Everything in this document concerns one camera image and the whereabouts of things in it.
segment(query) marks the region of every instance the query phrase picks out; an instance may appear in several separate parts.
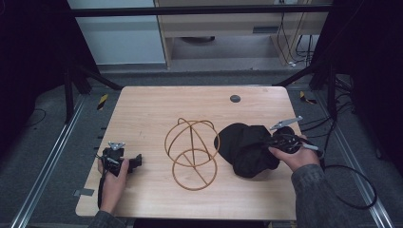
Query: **black hat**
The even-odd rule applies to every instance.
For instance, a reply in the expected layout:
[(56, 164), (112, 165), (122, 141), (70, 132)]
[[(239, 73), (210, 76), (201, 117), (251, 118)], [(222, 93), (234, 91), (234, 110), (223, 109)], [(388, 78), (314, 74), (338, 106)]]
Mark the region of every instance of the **black hat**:
[[(235, 174), (253, 178), (263, 170), (278, 167), (279, 159), (267, 148), (270, 132), (263, 125), (233, 123), (225, 127), (219, 137), (219, 153), (232, 164)], [(217, 138), (214, 145), (217, 149)]]

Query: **white wall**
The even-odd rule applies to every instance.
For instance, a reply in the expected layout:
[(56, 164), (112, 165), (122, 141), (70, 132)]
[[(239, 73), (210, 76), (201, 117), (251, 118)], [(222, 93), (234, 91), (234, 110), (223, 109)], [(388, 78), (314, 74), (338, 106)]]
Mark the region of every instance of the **white wall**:
[[(153, 0), (68, 0), (72, 9), (154, 7)], [(83, 17), (77, 22), (97, 65), (165, 64), (156, 16)]]

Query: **gray sleeve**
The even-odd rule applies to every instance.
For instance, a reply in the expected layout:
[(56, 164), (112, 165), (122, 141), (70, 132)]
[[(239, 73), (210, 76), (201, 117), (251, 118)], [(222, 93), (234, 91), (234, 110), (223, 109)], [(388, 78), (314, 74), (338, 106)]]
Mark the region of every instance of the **gray sleeve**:
[(353, 227), (320, 166), (302, 166), (294, 172), (291, 180), (297, 194), (298, 228)]
[(125, 228), (125, 225), (120, 220), (110, 215), (108, 212), (98, 211), (97, 215), (95, 215), (95, 218), (88, 225), (88, 228), (95, 228), (95, 227)]

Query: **hand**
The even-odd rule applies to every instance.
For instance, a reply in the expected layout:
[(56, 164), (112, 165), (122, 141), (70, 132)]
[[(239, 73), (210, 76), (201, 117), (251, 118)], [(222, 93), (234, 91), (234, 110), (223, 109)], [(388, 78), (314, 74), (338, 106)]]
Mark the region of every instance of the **hand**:
[[(104, 182), (104, 190), (102, 193), (101, 211), (108, 212), (113, 215), (118, 205), (119, 199), (125, 190), (125, 183), (127, 177), (128, 160), (124, 159), (121, 166), (119, 176), (116, 177), (110, 172), (106, 173)], [(104, 167), (101, 160), (98, 160), (98, 171), (103, 172)]]
[[(307, 140), (306, 136), (304, 135), (301, 135), (300, 137)], [(293, 170), (293, 172), (307, 164), (320, 165), (317, 154), (313, 150), (307, 149), (303, 146), (294, 154), (287, 154), (274, 147), (269, 147), (269, 151), (276, 158), (284, 161), (291, 168), (291, 170)]]

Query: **table top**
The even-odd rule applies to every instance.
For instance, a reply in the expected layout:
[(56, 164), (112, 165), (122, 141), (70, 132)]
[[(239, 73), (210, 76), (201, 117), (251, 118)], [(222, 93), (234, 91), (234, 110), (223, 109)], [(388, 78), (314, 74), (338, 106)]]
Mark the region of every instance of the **table top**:
[[(233, 103), (230, 97), (238, 95)], [(215, 131), (227, 125), (243, 123), (265, 125), (295, 118), (288, 93), (276, 86), (128, 86), (125, 87), (110, 119), (99, 155), (108, 142), (125, 142), (125, 158), (143, 155), (143, 165), (136, 168), (127, 180), (124, 195), (116, 216), (155, 219), (296, 219), (295, 192), (291, 170), (281, 162), (276, 170), (266, 170), (252, 179), (235, 175), (232, 165), (220, 154), (214, 160), (198, 166), (198, 172), (211, 181), (198, 191), (180, 187), (174, 179), (189, 187), (204, 185), (196, 169), (175, 165), (171, 158), (191, 148), (190, 130), (181, 132), (187, 121), (208, 121), (193, 125), (194, 148), (203, 141), (209, 153), (214, 154)], [(300, 134), (297, 123), (290, 125)], [(165, 144), (170, 147), (168, 157)], [(208, 158), (196, 153), (197, 160)], [(92, 197), (81, 196), (76, 213), (93, 217), (98, 211), (97, 191), (101, 174), (94, 160), (85, 188), (94, 189)]]

